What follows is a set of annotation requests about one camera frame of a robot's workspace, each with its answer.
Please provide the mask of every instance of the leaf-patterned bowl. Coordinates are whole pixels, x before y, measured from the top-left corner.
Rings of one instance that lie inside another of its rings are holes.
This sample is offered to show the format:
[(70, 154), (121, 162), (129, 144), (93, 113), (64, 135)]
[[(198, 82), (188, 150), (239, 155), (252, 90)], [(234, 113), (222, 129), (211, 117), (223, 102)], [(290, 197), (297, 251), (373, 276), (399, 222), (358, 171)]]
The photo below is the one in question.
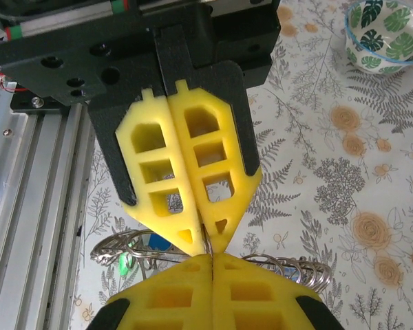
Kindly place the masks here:
[(398, 1), (367, 0), (346, 13), (346, 51), (359, 69), (392, 74), (413, 65), (413, 8)]

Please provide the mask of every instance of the screw hole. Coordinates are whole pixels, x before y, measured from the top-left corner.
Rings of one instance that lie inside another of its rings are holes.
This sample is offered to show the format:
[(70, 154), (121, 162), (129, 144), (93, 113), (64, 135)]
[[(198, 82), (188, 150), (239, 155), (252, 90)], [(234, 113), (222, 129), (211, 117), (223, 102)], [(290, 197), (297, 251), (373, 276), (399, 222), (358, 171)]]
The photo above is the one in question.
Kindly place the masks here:
[(55, 56), (48, 56), (41, 60), (41, 65), (49, 69), (58, 69), (63, 66), (64, 61)]
[(71, 92), (70, 92), (70, 95), (72, 95), (72, 96), (75, 97), (75, 98), (79, 98), (80, 96), (84, 96), (85, 93), (84, 93), (84, 91), (83, 91), (82, 89), (76, 89), (76, 90), (74, 90), (74, 91), (71, 91)]
[(106, 85), (115, 85), (120, 78), (119, 70), (115, 67), (108, 67), (101, 74), (101, 79)]
[(254, 52), (258, 52), (260, 50), (260, 45), (252, 45), (248, 48), (248, 52), (250, 53), (254, 53)]
[(77, 87), (81, 87), (84, 85), (84, 80), (80, 79), (80, 78), (72, 78), (69, 79), (66, 83), (67, 86), (73, 87), (73, 88), (77, 88)]
[(90, 54), (97, 57), (109, 56), (112, 50), (105, 43), (90, 47)]

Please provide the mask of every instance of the floral tablecloth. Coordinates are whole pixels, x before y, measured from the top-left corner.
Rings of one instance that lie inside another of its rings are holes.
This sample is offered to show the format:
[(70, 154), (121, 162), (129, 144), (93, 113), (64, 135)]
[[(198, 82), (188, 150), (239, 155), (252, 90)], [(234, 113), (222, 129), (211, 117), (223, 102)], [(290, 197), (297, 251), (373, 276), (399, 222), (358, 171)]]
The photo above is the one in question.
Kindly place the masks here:
[[(349, 63), (343, 19), (351, 3), (280, 5), (273, 68), (248, 90), (264, 176), (228, 251), (327, 263), (333, 280), (321, 297), (346, 329), (409, 330), (413, 67), (370, 76)], [(73, 330), (142, 280), (137, 267), (120, 276), (89, 259), (112, 232), (141, 228), (120, 207), (98, 145), (87, 204)]]

